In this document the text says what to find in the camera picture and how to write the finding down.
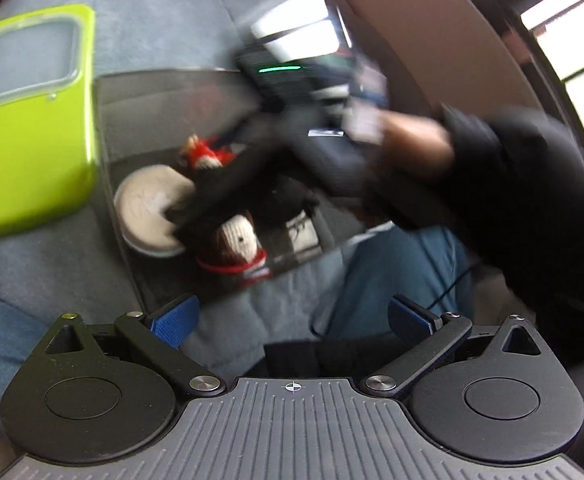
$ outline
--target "gray fabric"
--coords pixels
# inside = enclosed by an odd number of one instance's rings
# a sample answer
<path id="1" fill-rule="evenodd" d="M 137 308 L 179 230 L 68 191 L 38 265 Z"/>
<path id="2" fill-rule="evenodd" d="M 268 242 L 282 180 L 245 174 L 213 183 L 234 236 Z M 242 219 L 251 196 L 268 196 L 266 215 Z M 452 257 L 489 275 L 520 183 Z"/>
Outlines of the gray fabric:
<path id="1" fill-rule="evenodd" d="M 3 0 L 0 19 L 63 4 L 93 7 L 98 76 L 156 68 L 227 67 L 227 51 L 238 45 L 232 20 L 259 1 Z M 138 153 L 147 148 L 146 140 L 117 139 L 113 154 L 118 158 Z M 82 314 L 86 322 L 111 322 L 120 313 L 136 310 L 103 207 L 102 196 L 96 193 L 73 216 L 0 239 L 0 298 L 47 322 L 71 311 Z M 319 306 L 325 319 L 343 277 L 343 258 L 336 251 L 207 306 L 184 350 L 232 380 L 262 356 L 263 343 L 310 338 L 310 320 Z"/>

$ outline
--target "screw head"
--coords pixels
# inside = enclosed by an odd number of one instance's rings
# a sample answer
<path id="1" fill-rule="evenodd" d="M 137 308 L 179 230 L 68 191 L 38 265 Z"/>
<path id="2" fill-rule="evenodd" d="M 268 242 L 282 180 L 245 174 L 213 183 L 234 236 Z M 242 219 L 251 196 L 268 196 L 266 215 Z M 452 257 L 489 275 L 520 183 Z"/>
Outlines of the screw head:
<path id="1" fill-rule="evenodd" d="M 213 392 L 221 387 L 221 381 L 211 375 L 199 375 L 189 382 L 189 387 L 198 392 Z"/>
<path id="2" fill-rule="evenodd" d="M 387 375 L 373 375 L 366 378 L 365 386 L 375 392 L 387 392 L 396 388 L 396 381 Z"/>

